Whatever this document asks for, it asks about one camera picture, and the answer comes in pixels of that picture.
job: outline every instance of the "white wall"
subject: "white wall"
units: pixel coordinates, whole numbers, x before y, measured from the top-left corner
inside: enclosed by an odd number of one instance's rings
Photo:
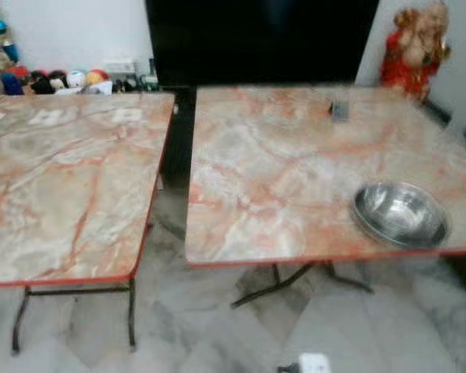
[[[466,0],[451,3],[448,35],[452,57],[433,79],[431,96],[454,111],[450,127],[461,132],[466,127]]]
[[[395,29],[394,14],[431,1],[380,1],[358,84],[378,83],[384,41]],[[433,78],[431,97],[454,112],[452,126],[461,129],[466,125],[466,0],[447,0],[447,4],[447,37],[453,54]],[[0,9],[30,69],[102,68],[104,59],[130,57],[136,59],[139,73],[148,70],[152,51],[144,0],[0,0]]]
[[[144,0],[0,0],[0,11],[30,70],[90,70],[130,57],[138,72],[148,71]]]

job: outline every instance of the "marble floor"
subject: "marble floor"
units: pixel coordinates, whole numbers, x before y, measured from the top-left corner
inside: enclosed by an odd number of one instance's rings
[[[315,267],[291,288],[232,310],[271,281],[269,267],[193,269],[183,252],[186,199],[162,190],[137,272],[137,350],[127,295],[33,298],[10,354],[20,289],[0,289],[0,372],[275,372],[303,352],[332,371],[466,372],[466,291],[439,259],[339,263],[369,295]],[[283,265],[282,276],[297,269]]]

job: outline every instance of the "black television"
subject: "black television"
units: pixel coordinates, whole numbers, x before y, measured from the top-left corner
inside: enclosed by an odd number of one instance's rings
[[[166,87],[353,82],[379,0],[147,0]]]

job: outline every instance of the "metal table leg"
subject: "metal table leg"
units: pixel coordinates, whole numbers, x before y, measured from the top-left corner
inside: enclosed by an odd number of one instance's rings
[[[26,311],[26,307],[28,305],[29,299],[30,299],[30,288],[26,286],[24,288],[23,300],[21,301],[21,305],[19,307],[19,310],[17,311],[16,320],[14,321],[14,329],[12,330],[12,354],[18,354],[20,352],[19,328],[21,326],[23,315],[24,315],[24,312]]]
[[[273,275],[275,279],[275,284],[269,288],[265,288],[259,291],[256,291],[255,293],[246,295],[243,298],[240,298],[234,303],[231,303],[231,307],[233,309],[236,309],[237,307],[244,305],[245,303],[248,303],[250,301],[253,301],[254,299],[257,299],[259,297],[262,297],[263,295],[271,294],[275,291],[281,290],[283,288],[286,288],[287,286],[292,285],[299,277],[302,277],[308,270],[310,270],[314,264],[309,263],[305,264],[302,268],[300,268],[297,272],[292,274],[289,278],[287,278],[284,281],[280,281],[280,275],[278,273],[278,268],[276,264],[273,265]]]
[[[129,283],[130,291],[130,305],[127,311],[127,326],[130,336],[131,352],[136,350],[136,342],[134,340],[134,279],[132,278]]]
[[[314,263],[305,264],[297,272],[292,274],[289,278],[287,278],[284,281],[280,281],[280,273],[278,271],[278,267],[276,264],[274,264],[273,265],[273,277],[274,277],[275,284],[268,288],[264,288],[262,290],[256,291],[255,293],[248,294],[243,298],[240,298],[236,302],[231,303],[231,307],[233,309],[236,309],[237,307],[244,305],[245,303],[248,303],[250,301],[253,301],[254,299],[262,297],[263,295],[274,293],[275,291],[279,291],[283,288],[286,288],[292,285],[297,279],[299,279],[304,274],[306,274],[314,265],[315,265]],[[374,294],[374,290],[370,288],[369,286],[367,286],[366,284],[363,284],[359,281],[355,281],[349,278],[341,277],[338,274],[336,274],[335,267],[333,266],[332,261],[324,262],[322,265],[326,269],[326,273],[333,280],[344,283],[344,284],[352,285],[355,288],[359,288],[361,290],[367,291],[368,293]]]
[[[370,294],[374,294],[374,290],[370,288],[368,285],[356,280],[352,280],[350,278],[341,277],[338,274],[336,274],[335,267],[333,266],[332,261],[324,262],[323,266],[325,267],[328,276],[330,276],[333,280],[341,282],[343,284],[354,286],[355,288],[367,291]]]
[[[101,294],[101,293],[120,293],[129,292],[129,305],[127,313],[127,325],[128,334],[130,337],[131,351],[136,350],[136,339],[134,337],[134,297],[135,297],[135,286],[134,279],[130,279],[127,287],[114,287],[114,288],[90,288],[90,289],[69,289],[69,290],[44,290],[44,291],[32,291],[31,288],[25,287],[23,300],[16,315],[14,327],[12,330],[12,353],[18,354],[20,352],[19,346],[19,328],[21,321],[23,320],[24,312],[28,305],[30,296],[47,296],[47,295],[80,295],[80,294]]]

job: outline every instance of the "steel bowl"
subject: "steel bowl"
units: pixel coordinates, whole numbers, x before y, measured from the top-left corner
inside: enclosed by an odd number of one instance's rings
[[[429,249],[448,234],[447,214],[426,191],[380,182],[357,192],[353,211],[371,235],[411,249]]]

